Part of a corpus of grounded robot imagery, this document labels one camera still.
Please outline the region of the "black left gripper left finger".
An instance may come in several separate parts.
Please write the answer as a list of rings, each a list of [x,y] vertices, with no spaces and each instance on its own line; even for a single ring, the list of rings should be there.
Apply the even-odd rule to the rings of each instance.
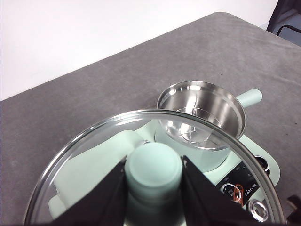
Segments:
[[[126,157],[52,226],[121,226],[127,208]]]

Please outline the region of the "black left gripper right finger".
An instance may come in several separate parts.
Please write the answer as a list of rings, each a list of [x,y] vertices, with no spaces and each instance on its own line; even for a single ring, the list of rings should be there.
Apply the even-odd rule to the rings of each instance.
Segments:
[[[188,226],[255,226],[255,219],[182,157],[182,204]]]

